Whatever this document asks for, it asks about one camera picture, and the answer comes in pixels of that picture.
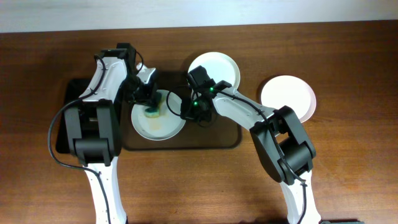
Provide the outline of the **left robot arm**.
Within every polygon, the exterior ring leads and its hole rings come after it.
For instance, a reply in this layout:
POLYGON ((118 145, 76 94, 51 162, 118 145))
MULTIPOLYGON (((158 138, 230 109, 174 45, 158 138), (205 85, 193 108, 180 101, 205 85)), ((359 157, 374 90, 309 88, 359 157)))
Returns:
POLYGON ((88 177, 97 223, 128 222, 117 175, 121 107, 155 107, 160 101, 156 71, 137 63, 141 57, 130 43, 102 50, 95 55, 96 71, 88 86, 63 109, 67 145, 88 177))

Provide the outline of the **pinkish white plate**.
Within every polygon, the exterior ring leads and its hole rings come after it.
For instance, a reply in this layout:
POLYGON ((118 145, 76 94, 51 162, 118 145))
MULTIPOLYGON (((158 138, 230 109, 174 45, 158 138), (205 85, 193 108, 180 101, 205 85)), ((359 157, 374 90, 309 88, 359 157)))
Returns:
POLYGON ((292 108, 301 123, 309 120, 317 107, 315 92, 310 85, 291 75, 271 78, 261 88, 259 99, 262 105, 269 108, 292 108))

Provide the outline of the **pale blue plate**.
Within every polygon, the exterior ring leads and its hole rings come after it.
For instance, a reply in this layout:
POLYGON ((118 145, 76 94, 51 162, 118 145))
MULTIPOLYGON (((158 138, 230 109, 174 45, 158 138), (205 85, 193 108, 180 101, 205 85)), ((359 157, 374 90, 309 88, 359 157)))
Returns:
POLYGON ((148 106, 134 105, 131 111, 131 121, 134 129, 144 138, 151 141, 163 141, 178 134, 185 126, 185 120, 180 117, 182 100, 175 93, 169 95, 168 90, 157 90, 162 95, 158 117, 149 117, 145 112, 148 106))

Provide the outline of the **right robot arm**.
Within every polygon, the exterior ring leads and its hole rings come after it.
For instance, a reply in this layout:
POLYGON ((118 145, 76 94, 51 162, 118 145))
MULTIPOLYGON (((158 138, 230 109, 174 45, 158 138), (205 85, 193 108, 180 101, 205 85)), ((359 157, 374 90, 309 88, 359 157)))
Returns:
POLYGON ((316 151, 293 109, 256 103, 232 84, 215 82, 202 66, 186 79, 192 93, 182 103, 181 118, 209 121, 217 114, 248 130, 263 169, 280 184, 289 223, 321 223, 312 190, 316 151))

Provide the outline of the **cream white plate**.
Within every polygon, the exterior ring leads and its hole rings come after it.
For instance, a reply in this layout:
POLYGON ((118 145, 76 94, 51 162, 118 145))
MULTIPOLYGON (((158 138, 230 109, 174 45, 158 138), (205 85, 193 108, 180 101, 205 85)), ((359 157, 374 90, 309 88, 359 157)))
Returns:
POLYGON ((238 88, 241 74, 237 63, 228 55, 221 52, 207 52, 201 54, 190 64, 188 71, 202 66, 206 69, 208 76, 216 83, 224 80, 233 87, 238 88))

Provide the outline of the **green yellow sponge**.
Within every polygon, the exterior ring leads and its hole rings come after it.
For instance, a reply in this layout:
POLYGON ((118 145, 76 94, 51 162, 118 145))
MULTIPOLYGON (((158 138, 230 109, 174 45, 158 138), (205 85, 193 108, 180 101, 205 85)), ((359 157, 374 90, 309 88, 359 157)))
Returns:
POLYGON ((162 94, 156 93, 148 108, 144 110, 144 116, 147 118, 158 118, 160 116, 160 104, 162 94))

